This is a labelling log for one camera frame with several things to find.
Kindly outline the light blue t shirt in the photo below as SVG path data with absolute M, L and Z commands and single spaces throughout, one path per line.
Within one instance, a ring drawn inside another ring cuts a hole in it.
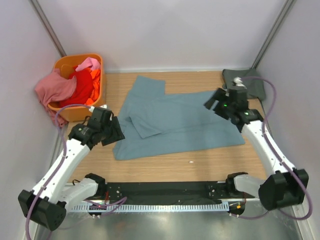
M 118 120 L 116 160 L 243 145 L 236 126 L 204 107 L 213 91 L 165 93 L 165 82 L 138 76 Z

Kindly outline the grey t shirt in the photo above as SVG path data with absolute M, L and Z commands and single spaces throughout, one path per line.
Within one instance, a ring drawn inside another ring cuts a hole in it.
M 260 75 L 254 68 L 242 70 L 224 69 L 222 71 L 222 79 L 224 80 L 222 88 L 226 90 L 231 87 L 235 78 L 242 79 L 247 88 L 248 99 L 259 99 L 260 101 L 266 99 L 264 81 L 260 79 Z

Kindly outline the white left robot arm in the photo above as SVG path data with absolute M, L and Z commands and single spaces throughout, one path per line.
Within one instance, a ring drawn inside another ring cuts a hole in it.
M 106 192 L 106 181 L 93 173 L 79 183 L 65 189 L 65 185 L 79 163 L 94 146 L 123 140 L 118 118 L 107 105 L 90 106 L 87 122 L 77 124 L 63 143 L 63 149 L 45 176 L 32 188 L 22 190 L 18 202 L 27 221 L 33 221 L 55 231 L 67 213 L 80 202 L 93 197 L 101 200 Z

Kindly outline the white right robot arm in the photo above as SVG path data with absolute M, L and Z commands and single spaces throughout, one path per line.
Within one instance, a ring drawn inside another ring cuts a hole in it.
M 247 173 L 233 173 L 228 177 L 231 182 L 225 185 L 229 197 L 237 198 L 244 192 L 259 198 L 267 211 L 303 203 L 308 173 L 304 169 L 297 169 L 281 152 L 266 129 L 260 112 L 249 108 L 244 87 L 236 86 L 229 90 L 218 88 L 204 106 L 231 121 L 241 135 L 249 140 L 267 175 L 266 180 L 261 180 Z

